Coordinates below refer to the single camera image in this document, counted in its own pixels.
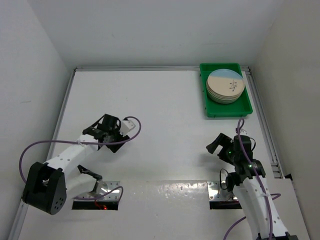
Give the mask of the pink cream plate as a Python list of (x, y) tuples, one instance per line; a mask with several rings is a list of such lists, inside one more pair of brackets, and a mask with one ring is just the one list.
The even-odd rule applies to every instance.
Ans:
[(238, 100), (242, 93), (236, 95), (236, 96), (221, 96), (216, 93), (214, 93), (209, 88), (206, 89), (206, 92), (208, 94), (208, 97), (213, 100), (214, 102), (220, 103), (220, 104), (231, 104)]

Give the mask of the blue cream plate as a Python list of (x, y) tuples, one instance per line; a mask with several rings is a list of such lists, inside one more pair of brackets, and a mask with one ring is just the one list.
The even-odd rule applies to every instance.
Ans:
[(245, 89), (243, 77), (229, 69), (218, 69), (209, 74), (206, 81), (209, 89), (224, 97), (241, 94)]

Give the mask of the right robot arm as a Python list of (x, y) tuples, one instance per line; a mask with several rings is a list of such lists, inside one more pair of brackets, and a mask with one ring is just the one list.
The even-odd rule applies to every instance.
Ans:
[(273, 202), (266, 172), (262, 163), (253, 158), (255, 145), (247, 135), (230, 138), (220, 133), (206, 146), (220, 160), (234, 166), (234, 171), (227, 173), (225, 181), (220, 181), (220, 189), (233, 194), (242, 208), (254, 240), (296, 240), (298, 237), (289, 233)]

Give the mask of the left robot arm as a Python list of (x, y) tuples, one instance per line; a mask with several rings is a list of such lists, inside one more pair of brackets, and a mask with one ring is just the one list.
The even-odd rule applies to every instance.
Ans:
[(50, 215), (57, 214), (71, 198), (94, 201), (104, 194), (103, 177), (83, 163), (106, 146), (116, 153), (130, 139), (135, 124), (128, 118), (104, 114), (85, 128), (79, 138), (60, 154), (35, 162), (29, 169), (22, 201)]

